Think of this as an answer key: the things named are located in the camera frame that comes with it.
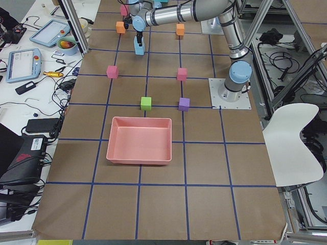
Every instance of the white chair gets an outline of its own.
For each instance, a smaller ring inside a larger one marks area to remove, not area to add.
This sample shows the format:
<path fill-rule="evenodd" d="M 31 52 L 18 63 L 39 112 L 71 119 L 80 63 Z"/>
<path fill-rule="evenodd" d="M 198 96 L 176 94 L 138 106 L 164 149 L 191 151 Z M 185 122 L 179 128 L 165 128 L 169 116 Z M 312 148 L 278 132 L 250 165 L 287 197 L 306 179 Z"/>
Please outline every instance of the white chair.
<path fill-rule="evenodd" d="M 320 180 L 322 167 L 300 139 L 301 130 L 315 117 L 318 107 L 290 104 L 278 108 L 263 134 L 277 186 Z"/>

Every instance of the barcode sticker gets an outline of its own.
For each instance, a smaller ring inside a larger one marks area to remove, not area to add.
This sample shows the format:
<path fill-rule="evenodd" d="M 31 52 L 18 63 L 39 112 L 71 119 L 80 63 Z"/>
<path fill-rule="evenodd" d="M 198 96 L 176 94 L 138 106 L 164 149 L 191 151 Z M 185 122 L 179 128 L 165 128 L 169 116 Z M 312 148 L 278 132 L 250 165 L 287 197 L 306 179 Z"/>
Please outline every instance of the barcode sticker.
<path fill-rule="evenodd" d="M 42 138 L 33 139 L 31 150 L 38 151 L 41 149 L 41 147 L 42 147 Z"/>

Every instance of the pink plastic bin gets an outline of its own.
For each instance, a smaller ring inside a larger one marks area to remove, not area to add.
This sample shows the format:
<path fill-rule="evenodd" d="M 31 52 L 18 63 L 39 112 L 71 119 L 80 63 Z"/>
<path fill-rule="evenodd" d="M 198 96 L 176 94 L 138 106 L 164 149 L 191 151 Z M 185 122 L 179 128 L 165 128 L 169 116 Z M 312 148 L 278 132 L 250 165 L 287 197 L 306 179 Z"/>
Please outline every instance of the pink plastic bin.
<path fill-rule="evenodd" d="M 115 116 L 107 159 L 120 164 L 169 164 L 172 160 L 172 120 Z"/>

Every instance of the white desk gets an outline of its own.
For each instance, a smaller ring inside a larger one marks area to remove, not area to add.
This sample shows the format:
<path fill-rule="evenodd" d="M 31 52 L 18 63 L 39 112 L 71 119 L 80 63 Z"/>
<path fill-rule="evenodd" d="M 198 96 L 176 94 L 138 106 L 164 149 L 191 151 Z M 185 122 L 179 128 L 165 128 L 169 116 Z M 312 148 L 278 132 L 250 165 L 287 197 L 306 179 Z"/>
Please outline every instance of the white desk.
<path fill-rule="evenodd" d="M 79 17 L 85 17 L 89 18 L 91 20 L 95 20 L 97 9 L 100 4 L 100 0 L 75 0 L 73 1 L 74 6 L 76 8 L 76 12 Z M 52 19 L 49 15 L 47 15 L 42 8 L 41 4 L 45 4 L 47 9 L 49 11 L 52 11 L 55 6 L 53 6 L 51 0 L 36 0 L 31 9 L 26 14 L 25 18 L 31 15 L 39 16 L 40 20 L 37 21 L 37 25 L 42 26 L 46 24 L 50 19 Z M 29 25 L 33 25 L 34 21 L 36 20 L 35 17 L 31 17 L 29 21 L 27 22 Z M 40 49 L 42 57 L 42 68 L 41 68 L 41 75 L 39 78 L 34 79 L 34 81 L 39 81 L 44 76 L 42 73 L 44 71 L 54 71 L 58 68 L 61 68 L 64 66 L 63 64 L 56 63 L 55 59 L 51 58 L 52 53 L 56 50 L 56 47 L 48 48 L 45 46 L 42 46 L 40 44 L 31 42 L 29 40 L 29 37 L 35 33 L 35 29 L 31 27 L 27 27 L 27 31 L 20 40 L 18 44 L 12 44 L 8 48 L 4 48 L 0 52 L 0 59 L 3 59 L 4 61 L 8 62 L 8 56 L 11 51 L 16 50 L 25 50 L 28 48 L 34 48 L 37 47 Z M 82 55 L 80 53 L 77 53 L 73 56 L 63 56 L 60 57 L 65 60 L 66 63 L 69 63 L 71 61 L 76 61 L 75 63 L 71 64 L 71 66 L 74 66 L 79 60 L 82 59 Z M 64 70 L 64 74 L 66 75 L 67 72 L 69 72 L 71 67 L 67 67 Z M 27 103 L 33 107 L 36 107 L 40 109 L 45 114 L 53 114 L 54 112 L 58 111 L 58 106 L 52 101 L 51 96 L 54 91 L 54 82 L 52 79 L 47 78 L 44 79 L 42 82 L 37 84 L 36 88 L 22 94 L 18 95 L 15 92 L 15 88 L 27 83 L 30 80 L 21 81 L 17 83 L 7 83 L 5 76 L 6 73 L 0 74 L 4 76 L 2 81 L 0 82 L 0 104 L 3 104 L 5 102 L 17 102 L 17 103 Z M 15 104 L 7 104 L 1 106 L 1 108 L 4 108 L 4 111 L 0 114 L 0 123 L 4 124 L 6 127 L 8 127 L 10 130 L 15 132 L 16 134 L 20 135 L 20 130 L 26 126 L 27 121 L 29 119 L 35 118 L 33 116 L 34 113 L 37 113 L 39 116 L 38 118 L 47 118 L 49 116 L 41 114 L 38 110 L 32 109 L 26 105 L 15 105 Z M 55 114 L 51 117 L 58 117 L 59 114 Z M 54 151 L 56 148 L 56 144 L 49 145 L 47 147 L 47 152 L 53 156 Z M 50 166 L 45 166 L 42 169 L 41 178 L 43 180 L 46 180 L 48 176 Z M 35 219 L 35 215 L 25 215 L 22 217 L 21 220 L 8 223 L 6 225 L 0 226 L 0 232 L 10 232 L 10 231 L 25 231 L 30 230 L 33 224 L 33 221 Z M 2 243 L 2 244 L 31 244 L 30 241 L 16 241 L 14 243 L 8 242 L 8 243 Z"/>

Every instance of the light blue container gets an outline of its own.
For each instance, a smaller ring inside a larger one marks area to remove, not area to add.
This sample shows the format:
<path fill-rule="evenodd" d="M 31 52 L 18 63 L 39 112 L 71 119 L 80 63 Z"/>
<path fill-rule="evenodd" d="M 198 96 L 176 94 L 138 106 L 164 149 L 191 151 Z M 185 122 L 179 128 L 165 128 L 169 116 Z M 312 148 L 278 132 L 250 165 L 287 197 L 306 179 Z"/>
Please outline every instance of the light blue container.
<path fill-rule="evenodd" d="M 62 48 L 60 45 L 61 41 L 69 41 L 74 43 L 75 45 L 71 48 Z M 57 41 L 57 46 L 58 46 L 58 50 L 60 50 L 61 52 L 63 52 L 65 55 L 71 56 L 77 53 L 78 51 L 78 46 L 76 44 L 75 38 L 72 36 L 69 37 L 62 37 Z"/>

